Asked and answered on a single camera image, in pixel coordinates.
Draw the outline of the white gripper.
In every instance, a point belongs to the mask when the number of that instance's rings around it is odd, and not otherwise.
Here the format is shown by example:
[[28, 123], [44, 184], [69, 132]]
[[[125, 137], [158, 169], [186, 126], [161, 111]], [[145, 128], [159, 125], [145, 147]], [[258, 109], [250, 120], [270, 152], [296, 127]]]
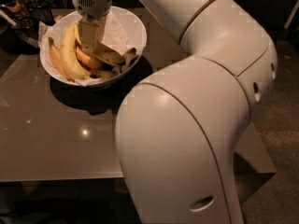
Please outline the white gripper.
[[101, 41], [112, 0], [72, 0], [76, 11], [82, 15], [78, 22], [78, 35], [82, 50], [93, 54], [98, 41]]

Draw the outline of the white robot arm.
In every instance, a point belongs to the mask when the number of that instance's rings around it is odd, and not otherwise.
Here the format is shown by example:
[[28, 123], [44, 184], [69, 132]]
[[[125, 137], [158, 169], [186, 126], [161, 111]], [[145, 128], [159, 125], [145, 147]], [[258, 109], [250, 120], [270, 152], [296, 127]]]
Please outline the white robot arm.
[[115, 136], [146, 224], [244, 224], [235, 146], [268, 98], [274, 43], [234, 0], [139, 0], [185, 51], [124, 98]]

